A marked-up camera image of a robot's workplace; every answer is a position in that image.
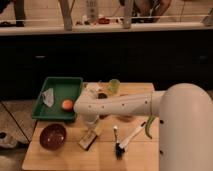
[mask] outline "brush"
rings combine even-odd
[[[121,143],[116,143],[116,156],[118,155],[119,159],[122,159],[122,155],[125,152],[125,148],[129,142],[134,138],[144,127],[146,122],[143,122],[140,126],[136,127],[130,135],[128,135]]]
[[[118,127],[117,125],[114,126],[114,135],[115,135],[115,156],[117,160],[122,159],[122,154],[125,152],[124,150],[121,150],[119,147],[119,140],[118,140]]]

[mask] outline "green plastic tray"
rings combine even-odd
[[[32,118],[74,122],[76,113],[73,110],[70,112],[62,110],[61,104],[64,99],[72,99],[75,102],[81,93],[82,85],[83,79],[81,77],[46,78],[33,109]],[[49,88],[53,88],[54,91],[54,104],[52,107],[45,105],[42,99],[42,92]]]

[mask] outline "brush handle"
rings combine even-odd
[[[114,135],[115,135],[115,142],[119,143],[119,141],[118,141],[118,127],[114,126],[113,130],[114,130]]]
[[[135,130],[120,143],[119,147],[122,149],[125,148],[129,144],[131,139],[143,129],[145,124],[146,122],[143,122],[140,126],[136,127]]]

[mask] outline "brown bowl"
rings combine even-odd
[[[66,140],[66,129],[60,124],[51,124],[43,129],[40,144],[48,150],[57,150]]]

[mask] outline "bottle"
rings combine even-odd
[[[87,18],[89,19],[90,23],[98,21],[98,1],[97,0],[87,0],[86,1],[87,7]]]

